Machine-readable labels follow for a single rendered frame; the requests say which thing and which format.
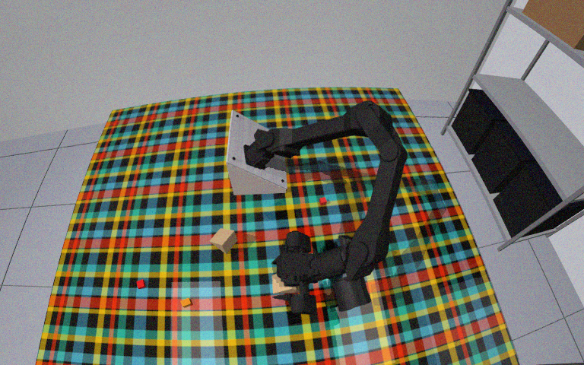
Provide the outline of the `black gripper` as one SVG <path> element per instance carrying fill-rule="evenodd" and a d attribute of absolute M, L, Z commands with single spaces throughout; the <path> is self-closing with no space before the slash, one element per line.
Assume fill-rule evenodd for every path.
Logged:
<path fill-rule="evenodd" d="M 301 254 L 311 252 L 310 236 L 297 230 L 287 233 L 286 236 L 287 240 L 285 240 L 284 251 L 281 254 L 283 252 L 297 252 Z M 291 312 L 296 314 L 311 314 L 317 311 L 316 296 L 309 295 L 309 284 L 318 283 L 318 281 L 326 278 L 334 278 L 329 277 L 322 268 L 322 254 L 323 252 L 313 253 L 313 259 L 310 260 L 310 269 L 314 269 L 315 274 L 308 281 L 300 282 L 299 294 L 285 294 L 274 297 L 275 299 L 286 300 L 291 307 Z"/>

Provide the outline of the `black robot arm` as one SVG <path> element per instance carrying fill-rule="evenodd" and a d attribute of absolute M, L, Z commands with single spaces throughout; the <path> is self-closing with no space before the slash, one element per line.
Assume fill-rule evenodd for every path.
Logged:
<path fill-rule="evenodd" d="M 364 277 L 389 252 L 390 220 L 398 194 L 408 152 L 393 127 L 389 113 L 373 101 L 352 106 L 343 116 L 326 119 L 296 129 L 257 130 L 255 141 L 243 145 L 246 164 L 265 169 L 274 154 L 300 156 L 306 145 L 318 144 L 352 135 L 369 138 L 381 155 L 367 214 L 353 238 L 340 235 L 340 246 L 322 254 L 322 268 L 329 277 L 346 273 L 333 283 L 339 312 L 371 302 Z M 283 252 L 276 258 L 277 276 L 284 286 L 296 287 L 314 274 L 310 269 L 312 253 Z"/>

